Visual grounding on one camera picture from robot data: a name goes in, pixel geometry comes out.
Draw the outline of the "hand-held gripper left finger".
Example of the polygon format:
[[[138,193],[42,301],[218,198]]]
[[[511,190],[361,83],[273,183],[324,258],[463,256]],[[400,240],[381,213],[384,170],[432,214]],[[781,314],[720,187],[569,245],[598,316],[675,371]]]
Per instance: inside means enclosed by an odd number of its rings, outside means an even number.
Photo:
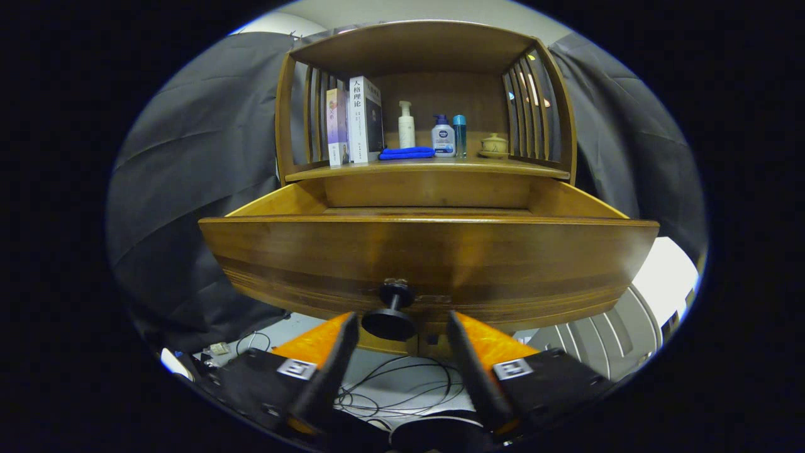
[[[318,437],[359,338],[355,312],[342,313],[273,350],[250,348],[201,376],[210,398],[279,435]]]

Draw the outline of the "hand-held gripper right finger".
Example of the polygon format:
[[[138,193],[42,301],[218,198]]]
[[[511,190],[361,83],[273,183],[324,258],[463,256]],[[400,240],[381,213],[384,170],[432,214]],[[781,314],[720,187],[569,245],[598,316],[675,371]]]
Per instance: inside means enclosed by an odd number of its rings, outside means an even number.
[[[561,348],[537,350],[455,310],[446,328],[472,406],[494,438],[554,427],[614,390],[610,379]]]

